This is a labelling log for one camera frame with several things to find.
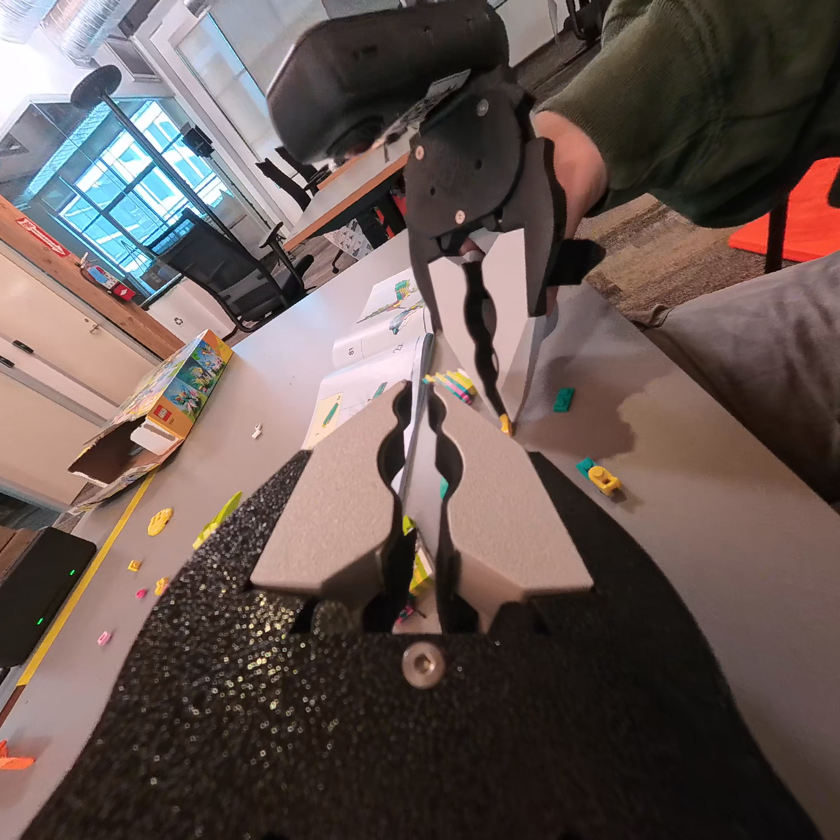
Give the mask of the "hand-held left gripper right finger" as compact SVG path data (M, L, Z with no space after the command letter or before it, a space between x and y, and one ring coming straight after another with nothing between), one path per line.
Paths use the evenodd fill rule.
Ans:
M588 592L592 576L529 453L440 385L428 420L448 484L436 558L442 631L487 630L505 604Z

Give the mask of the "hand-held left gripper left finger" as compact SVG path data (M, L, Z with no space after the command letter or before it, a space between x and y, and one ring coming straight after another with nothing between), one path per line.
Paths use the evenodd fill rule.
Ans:
M261 590L368 603L402 530L393 482L406 465L413 388L400 380L320 440L259 557Z

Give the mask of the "lime green lego leaf piece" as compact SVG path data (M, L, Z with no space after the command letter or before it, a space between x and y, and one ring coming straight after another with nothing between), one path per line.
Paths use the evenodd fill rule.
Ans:
M227 500L224 506L221 508L219 513L215 516L213 520L211 520L208 524L206 524L202 530L196 536L192 544L193 551L196 551L201 548L201 546L213 536L213 534L218 530L225 520L239 507L242 501L243 493L242 491L238 491L235 493L231 498Z

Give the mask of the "lime green lego pieces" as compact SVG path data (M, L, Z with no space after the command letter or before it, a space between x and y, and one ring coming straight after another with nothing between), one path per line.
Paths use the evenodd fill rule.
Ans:
M413 547L413 576L408 593L410 596L419 597L434 582L434 560L417 524L407 515L402 518L402 531Z

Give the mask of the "colourful lego box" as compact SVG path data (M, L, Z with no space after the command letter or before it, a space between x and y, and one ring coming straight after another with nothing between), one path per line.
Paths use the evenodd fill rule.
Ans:
M68 513L93 509L173 456L232 355L225 341L206 330L154 369L68 468L98 488Z

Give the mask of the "person's right hand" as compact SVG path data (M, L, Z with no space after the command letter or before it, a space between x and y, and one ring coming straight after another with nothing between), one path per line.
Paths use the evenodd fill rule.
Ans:
M581 220L607 189L607 169L590 137L567 118L550 111L532 118L539 137L553 144L553 171L566 201L565 238L573 238Z

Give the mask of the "patterned white bag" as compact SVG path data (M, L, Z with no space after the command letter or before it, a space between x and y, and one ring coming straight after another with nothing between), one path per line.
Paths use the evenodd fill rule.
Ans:
M359 260L369 255L376 246L371 243L357 218L347 224L322 234L331 244L344 254Z

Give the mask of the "person's grey trouser leg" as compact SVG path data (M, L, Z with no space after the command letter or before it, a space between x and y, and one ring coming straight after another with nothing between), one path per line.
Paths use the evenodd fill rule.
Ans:
M633 321L838 509L838 252Z

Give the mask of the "black mesh office chair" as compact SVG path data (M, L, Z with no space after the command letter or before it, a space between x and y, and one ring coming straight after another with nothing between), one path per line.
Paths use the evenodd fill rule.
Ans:
M236 239L186 208L146 249L157 263L204 289L234 323L253 333L314 290L305 276L313 255L291 259L273 230L262 245L274 259L251 255Z

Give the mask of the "orange mat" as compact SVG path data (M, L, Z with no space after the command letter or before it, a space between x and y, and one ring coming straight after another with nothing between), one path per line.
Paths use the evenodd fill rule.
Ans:
M839 248L839 209L830 204L838 184L839 159L816 161L793 189L787 203L781 257L796 263L819 259ZM771 214L738 228L728 246L766 256Z

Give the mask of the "red fire extinguisher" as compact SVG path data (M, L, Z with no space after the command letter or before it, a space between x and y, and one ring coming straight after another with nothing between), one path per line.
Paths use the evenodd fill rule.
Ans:
M113 297L126 302L130 302L135 298L136 292L132 288L100 266L89 264L88 262L80 262L78 265L81 273L86 278L98 284Z

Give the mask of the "white ceiling vent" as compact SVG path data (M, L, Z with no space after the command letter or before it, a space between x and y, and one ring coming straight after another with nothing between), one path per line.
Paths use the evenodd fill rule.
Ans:
M110 35L106 37L104 45L113 53L124 69L126 69L133 81L161 81L148 60L143 57L137 46L129 38L125 38L122 35Z

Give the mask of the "black floor lamp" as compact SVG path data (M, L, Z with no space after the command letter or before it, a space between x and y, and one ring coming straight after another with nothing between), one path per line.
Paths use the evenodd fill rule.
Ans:
M165 159L162 152L159 152L153 144L148 141L143 132L131 121L131 119L121 110L121 108L112 100L111 94L114 93L122 80L122 74L119 68L113 65L102 66L91 73L87 74L74 88L70 95L70 101L74 107L80 110L90 110L97 103L104 103L112 112L115 119L123 126L134 141L150 156L152 161L173 181L178 185L178 189L190 200L190 202L199 208L207 217L209 217L213 224L219 229L224 236L230 240L234 246L245 252L245 247L228 229L223 221L215 214L213 209L207 205L204 200L193 190L189 181L185 180L179 171Z

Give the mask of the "wooden support post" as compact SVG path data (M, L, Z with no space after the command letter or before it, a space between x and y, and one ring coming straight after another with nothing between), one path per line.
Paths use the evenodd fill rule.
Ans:
M15 223L15 219L21 216L26 215L2 197L2 243L23 260L27 270L38 270L49 278L60 294L85 304L104 321L160 359L169 357L184 345L138 304L113 297L86 278L78 266L81 260L78 256L73 254L72 257L63 259L42 245Z

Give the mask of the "red sign on post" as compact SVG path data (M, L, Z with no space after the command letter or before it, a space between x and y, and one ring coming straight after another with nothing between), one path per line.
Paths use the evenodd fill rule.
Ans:
M67 259L73 256L65 246L52 238L42 227L38 226L27 216L16 218L15 223L35 237L42 245L48 247L58 257Z

